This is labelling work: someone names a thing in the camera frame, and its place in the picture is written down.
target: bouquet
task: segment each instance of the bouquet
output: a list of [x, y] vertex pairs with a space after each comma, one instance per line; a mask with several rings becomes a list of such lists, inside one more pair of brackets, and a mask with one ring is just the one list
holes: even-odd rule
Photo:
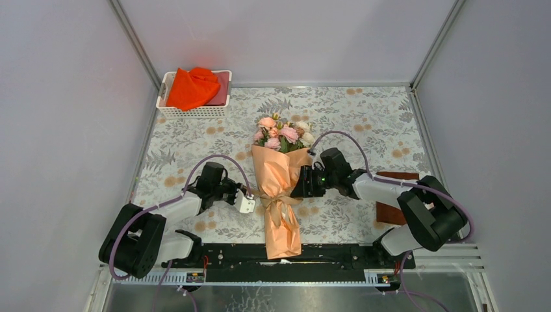
[[296, 186], [300, 167], [312, 165], [307, 148], [314, 143], [311, 125], [286, 122], [278, 114], [258, 121], [252, 146], [255, 175], [264, 212], [268, 259], [301, 254], [298, 221], [291, 205], [301, 202], [289, 197]]

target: white basket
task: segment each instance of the white basket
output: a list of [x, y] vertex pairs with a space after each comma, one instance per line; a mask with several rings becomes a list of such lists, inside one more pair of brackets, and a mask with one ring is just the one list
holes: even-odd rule
[[183, 111], [176, 107], [167, 107], [166, 99], [170, 94], [176, 71], [169, 71], [164, 74], [160, 84], [159, 96], [157, 97], [156, 107], [166, 119], [197, 119], [197, 118], [226, 118], [228, 115], [227, 106], [229, 104], [229, 95], [231, 90], [231, 71], [213, 70], [213, 73], [229, 72], [229, 81], [227, 83], [227, 97], [223, 106], [200, 106], [195, 109]]

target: tabletop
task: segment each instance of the tabletop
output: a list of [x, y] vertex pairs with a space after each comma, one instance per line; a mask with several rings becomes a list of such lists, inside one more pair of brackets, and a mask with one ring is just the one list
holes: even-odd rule
[[[211, 154], [234, 158], [257, 189], [252, 138], [256, 121], [273, 112], [311, 123], [314, 137], [329, 130], [351, 134], [366, 152], [372, 172], [430, 174], [405, 87], [233, 88], [228, 108], [229, 117], [220, 119], [167, 120], [159, 113], [132, 202], [149, 207], [176, 197], [193, 166]], [[341, 150], [353, 169], [364, 167], [359, 150], [344, 136], [328, 135], [316, 150], [319, 154], [332, 147]], [[231, 179], [244, 182], [229, 161], [213, 161], [223, 164]], [[336, 190], [305, 199], [293, 210], [302, 243], [369, 243], [390, 226], [376, 221], [374, 201], [345, 198]], [[194, 233], [203, 242], [264, 243], [264, 211], [259, 201], [250, 214], [215, 203], [173, 229]]]

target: wall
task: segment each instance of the wall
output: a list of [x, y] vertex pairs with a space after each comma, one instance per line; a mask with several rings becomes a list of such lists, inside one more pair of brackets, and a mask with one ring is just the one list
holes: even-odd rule
[[107, 1], [3, 1], [0, 42], [0, 311], [82, 311], [155, 92]]
[[467, 1], [419, 96], [501, 311], [550, 305], [551, 3]]
[[362, 84], [414, 76], [454, 0], [121, 0], [160, 76], [233, 70], [234, 83]]

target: gold ribbon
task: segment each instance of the gold ribbon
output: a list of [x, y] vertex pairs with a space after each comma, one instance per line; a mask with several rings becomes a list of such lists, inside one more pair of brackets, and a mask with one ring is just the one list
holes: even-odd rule
[[298, 200], [296, 198], [289, 197], [291, 191], [292, 190], [287, 190], [285, 192], [279, 193], [274, 197], [269, 197], [269, 195], [267, 195], [262, 191], [253, 190], [253, 194], [260, 197], [262, 206], [266, 209], [266, 211], [268, 209], [270, 210], [272, 221], [277, 227], [281, 225], [281, 209], [278, 209], [277, 203], [281, 202], [281, 203], [287, 204], [286, 207], [288, 207], [291, 205], [298, 205], [299, 203], [302, 202], [302, 199]]

